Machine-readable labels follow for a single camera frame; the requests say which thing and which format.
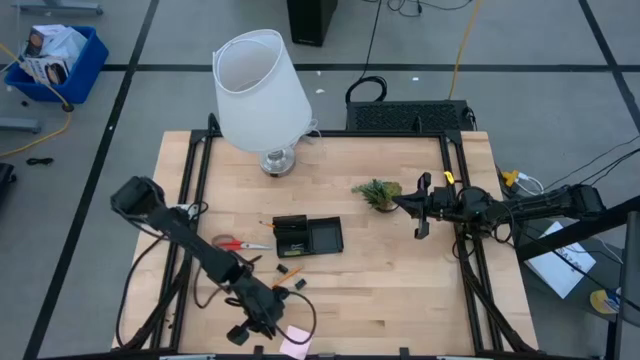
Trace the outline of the grey metal desk foot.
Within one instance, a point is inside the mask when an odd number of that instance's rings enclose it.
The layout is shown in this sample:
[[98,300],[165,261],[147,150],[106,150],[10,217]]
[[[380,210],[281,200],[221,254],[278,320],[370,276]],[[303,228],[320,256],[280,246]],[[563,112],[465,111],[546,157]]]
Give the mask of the grey metal desk foot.
[[0,117],[0,131],[20,131],[38,134],[41,132],[41,125],[36,119]]
[[96,16],[104,13],[100,4],[84,0],[12,0],[11,6],[23,12],[71,11]]

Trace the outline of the black vented computer case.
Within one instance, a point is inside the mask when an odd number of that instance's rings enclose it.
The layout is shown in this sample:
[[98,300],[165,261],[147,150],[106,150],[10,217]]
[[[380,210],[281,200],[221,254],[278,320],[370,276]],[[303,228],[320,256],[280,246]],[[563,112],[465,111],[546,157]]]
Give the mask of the black vented computer case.
[[351,102],[347,129],[379,132],[439,132],[477,129],[464,100]]

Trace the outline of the red-handled scissors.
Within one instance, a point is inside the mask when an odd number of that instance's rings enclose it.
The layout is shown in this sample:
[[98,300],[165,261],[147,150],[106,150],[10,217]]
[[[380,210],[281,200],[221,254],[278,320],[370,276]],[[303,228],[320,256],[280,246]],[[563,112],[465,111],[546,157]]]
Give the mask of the red-handled scissors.
[[271,250],[272,249],[272,247],[269,245],[244,242],[228,234],[220,234],[220,235],[214,236],[211,240],[211,243],[218,247],[221,247],[227,250],[232,250],[232,251]]

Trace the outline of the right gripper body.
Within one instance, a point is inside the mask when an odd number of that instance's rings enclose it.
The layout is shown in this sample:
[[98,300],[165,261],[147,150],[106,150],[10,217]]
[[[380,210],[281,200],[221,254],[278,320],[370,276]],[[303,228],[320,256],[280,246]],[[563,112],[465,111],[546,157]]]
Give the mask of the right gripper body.
[[442,220],[445,212],[453,209],[453,198],[447,187],[435,187],[428,192],[431,174],[423,173],[417,181],[416,201],[418,226],[414,231],[415,239],[424,239],[429,234],[428,217]]

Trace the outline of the black tower box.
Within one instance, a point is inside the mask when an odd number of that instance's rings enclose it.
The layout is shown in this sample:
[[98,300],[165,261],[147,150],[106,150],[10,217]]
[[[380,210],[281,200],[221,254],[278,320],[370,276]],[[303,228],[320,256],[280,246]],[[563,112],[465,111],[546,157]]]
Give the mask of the black tower box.
[[293,43],[321,47],[338,0],[286,0]]

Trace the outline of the black mesh desk organizer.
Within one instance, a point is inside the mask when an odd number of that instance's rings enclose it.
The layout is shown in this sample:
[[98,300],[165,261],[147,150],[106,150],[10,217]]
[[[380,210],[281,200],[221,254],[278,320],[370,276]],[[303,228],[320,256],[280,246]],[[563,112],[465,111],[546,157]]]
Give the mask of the black mesh desk organizer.
[[339,217],[308,219],[306,215],[274,217],[272,229],[276,238],[276,251],[280,259],[295,244],[304,244],[305,255],[341,253],[344,249]]

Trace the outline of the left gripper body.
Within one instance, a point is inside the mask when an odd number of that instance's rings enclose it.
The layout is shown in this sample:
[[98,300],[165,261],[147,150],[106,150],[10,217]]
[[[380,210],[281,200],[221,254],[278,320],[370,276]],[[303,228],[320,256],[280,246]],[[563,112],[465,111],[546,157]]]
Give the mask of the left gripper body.
[[249,332],[261,334],[262,326],[273,326],[284,315],[284,300],[290,295],[286,288],[274,288],[266,293],[249,293],[244,298],[227,298],[227,304],[243,310],[247,319],[227,332],[227,339],[235,345],[243,345]]

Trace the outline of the pink sticky note pad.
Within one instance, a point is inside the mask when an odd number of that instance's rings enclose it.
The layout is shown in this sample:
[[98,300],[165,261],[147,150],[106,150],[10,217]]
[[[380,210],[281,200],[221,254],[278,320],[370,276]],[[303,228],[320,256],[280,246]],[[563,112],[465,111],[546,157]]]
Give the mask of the pink sticky note pad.
[[279,352],[294,360],[305,360],[311,344],[311,334],[294,326],[289,326],[285,334],[295,340],[295,343],[284,338]]

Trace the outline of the black chair base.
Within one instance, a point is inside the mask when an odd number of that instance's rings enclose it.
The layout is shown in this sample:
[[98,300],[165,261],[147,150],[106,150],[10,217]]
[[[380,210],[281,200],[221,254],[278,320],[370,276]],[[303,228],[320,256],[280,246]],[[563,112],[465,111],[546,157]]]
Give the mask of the black chair base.
[[16,175],[14,174],[14,166],[11,164],[0,163],[0,204],[6,197],[10,185],[15,181]]

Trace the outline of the white printed carton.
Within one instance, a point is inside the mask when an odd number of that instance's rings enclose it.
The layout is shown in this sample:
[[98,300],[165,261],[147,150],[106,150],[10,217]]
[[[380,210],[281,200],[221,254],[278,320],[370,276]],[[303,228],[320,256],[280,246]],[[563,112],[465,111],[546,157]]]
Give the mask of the white printed carton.
[[34,25],[23,56],[37,83],[64,84],[69,75],[70,56],[64,42],[70,35],[64,25]]

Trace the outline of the black metal stand beam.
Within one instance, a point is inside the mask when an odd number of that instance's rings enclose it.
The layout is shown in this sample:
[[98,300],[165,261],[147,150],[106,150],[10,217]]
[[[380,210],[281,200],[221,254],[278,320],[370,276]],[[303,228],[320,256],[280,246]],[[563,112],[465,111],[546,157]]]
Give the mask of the black metal stand beam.
[[[604,252],[595,248],[595,237],[624,225],[625,248],[620,251],[623,262],[608,260]],[[603,314],[609,322],[605,360],[620,360],[625,324],[640,328],[640,195],[604,211],[594,220],[581,220],[549,235],[532,236],[535,229],[527,223],[516,232],[516,253],[520,262],[539,256],[552,255],[573,270],[578,267],[557,252],[559,249],[585,241],[587,253],[595,260],[588,270],[578,270],[582,279],[563,300],[594,314],[590,294],[597,290],[619,299],[622,310],[618,314]]]

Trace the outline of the blue plastic bin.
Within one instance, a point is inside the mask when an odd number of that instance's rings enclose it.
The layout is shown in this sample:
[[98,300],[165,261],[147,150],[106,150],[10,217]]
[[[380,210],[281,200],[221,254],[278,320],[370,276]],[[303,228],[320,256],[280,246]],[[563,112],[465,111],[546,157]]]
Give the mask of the blue plastic bin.
[[[53,85],[67,102],[83,104],[91,92],[97,77],[105,65],[109,51],[98,37],[96,30],[88,26],[73,26],[82,34],[87,42],[79,54],[79,58],[71,69],[67,80],[61,85]],[[61,103],[62,100],[44,84],[34,79],[14,63],[4,78],[6,85],[11,86],[34,101]]]

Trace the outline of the silver lamp with white shade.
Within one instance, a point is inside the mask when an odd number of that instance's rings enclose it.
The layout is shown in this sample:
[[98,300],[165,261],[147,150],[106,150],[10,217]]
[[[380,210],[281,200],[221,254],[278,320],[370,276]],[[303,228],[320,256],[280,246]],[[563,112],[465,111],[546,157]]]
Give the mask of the silver lamp with white shade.
[[258,155],[267,175],[289,174],[314,118],[282,35],[260,29],[229,40],[212,53],[212,73],[225,140]]

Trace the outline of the white printed paper sheet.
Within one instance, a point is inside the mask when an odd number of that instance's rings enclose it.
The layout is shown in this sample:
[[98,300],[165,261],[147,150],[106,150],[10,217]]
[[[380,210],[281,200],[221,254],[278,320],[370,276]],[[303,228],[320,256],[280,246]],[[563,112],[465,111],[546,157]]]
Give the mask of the white printed paper sheet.
[[578,285],[584,276],[568,265],[566,261],[584,273],[588,273],[596,264],[596,260],[577,243],[545,253],[527,260],[525,264],[560,298],[565,299]]

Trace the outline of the potted green succulent plant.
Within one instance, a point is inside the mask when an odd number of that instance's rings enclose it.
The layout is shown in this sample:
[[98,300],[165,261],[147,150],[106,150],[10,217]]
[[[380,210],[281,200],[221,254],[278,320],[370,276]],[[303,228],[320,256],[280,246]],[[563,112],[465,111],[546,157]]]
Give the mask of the potted green succulent plant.
[[402,194],[402,187],[398,182],[372,179],[366,184],[354,186],[351,192],[362,195],[372,209],[380,213],[391,213],[398,208],[393,198]]

